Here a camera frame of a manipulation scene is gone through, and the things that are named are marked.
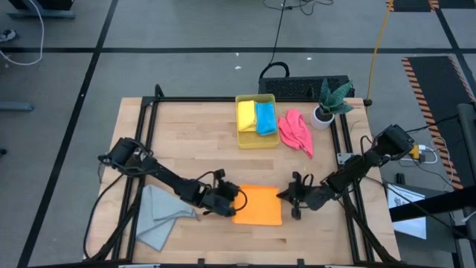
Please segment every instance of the gray cloth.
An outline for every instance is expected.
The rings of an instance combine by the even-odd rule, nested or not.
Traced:
[[[161,251],[179,217],[198,219],[196,212],[178,197],[154,185],[144,187],[136,239]]]

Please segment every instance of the white pot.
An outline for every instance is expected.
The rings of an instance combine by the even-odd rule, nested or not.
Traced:
[[[329,121],[321,121],[319,118],[315,116],[315,112],[319,109],[319,106],[314,108],[311,115],[311,125],[317,130],[325,130],[330,126],[330,124],[334,121],[335,115],[332,114],[332,118]]]

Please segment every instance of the blue sponge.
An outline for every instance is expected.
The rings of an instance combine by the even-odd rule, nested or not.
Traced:
[[[271,135],[276,133],[276,115],[272,102],[256,103],[256,132],[260,135]]]

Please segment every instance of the pink cloth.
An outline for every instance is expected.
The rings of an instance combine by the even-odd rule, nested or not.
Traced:
[[[278,118],[281,141],[291,148],[303,150],[312,159],[314,147],[312,146],[312,134],[304,123],[303,114],[296,109],[286,111],[285,118]]]

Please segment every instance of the yellow container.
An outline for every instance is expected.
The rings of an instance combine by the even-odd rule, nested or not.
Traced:
[[[280,129],[277,127],[277,110],[276,99],[273,94],[259,94],[259,95],[238,95],[235,98],[235,110],[237,113],[238,122],[238,103],[240,101],[256,101],[258,103],[272,102],[274,107],[274,119],[276,121],[277,132],[275,134],[261,136],[256,132],[239,132],[237,123],[237,138],[238,145],[242,149],[254,149],[254,148],[273,148],[280,143]]]

